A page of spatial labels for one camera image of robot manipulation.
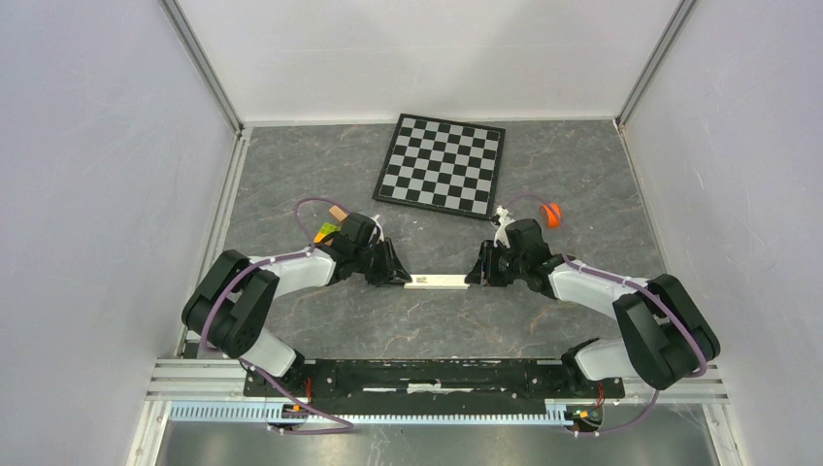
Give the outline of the white rectangular bar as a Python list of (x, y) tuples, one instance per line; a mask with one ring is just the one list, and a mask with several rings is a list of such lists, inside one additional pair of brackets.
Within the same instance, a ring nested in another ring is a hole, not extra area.
[(404, 284), (404, 289), (459, 290), (467, 289), (469, 286), (465, 275), (424, 274), (411, 275), (411, 280)]

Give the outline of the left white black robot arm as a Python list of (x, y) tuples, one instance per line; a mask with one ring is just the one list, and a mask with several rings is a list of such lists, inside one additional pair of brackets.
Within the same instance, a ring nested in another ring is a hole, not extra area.
[(181, 311), (182, 323), (202, 343), (268, 373), (281, 395), (304, 385), (301, 354), (266, 329), (272, 304), (293, 292), (324, 287), (360, 274), (373, 286), (410, 283), (391, 240), (378, 222), (347, 214), (323, 243), (280, 256), (221, 253)]

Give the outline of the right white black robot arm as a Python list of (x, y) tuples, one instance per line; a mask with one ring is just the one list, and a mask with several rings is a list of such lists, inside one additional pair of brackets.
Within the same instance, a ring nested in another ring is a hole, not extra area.
[(565, 253), (554, 253), (534, 219), (500, 224), (482, 242), (467, 284), (505, 287), (523, 281), (557, 302), (570, 302), (613, 318), (619, 337), (569, 349), (560, 371), (563, 388), (584, 396), (599, 381), (638, 377), (656, 390), (698, 378), (721, 352), (720, 342), (682, 282), (618, 276)]

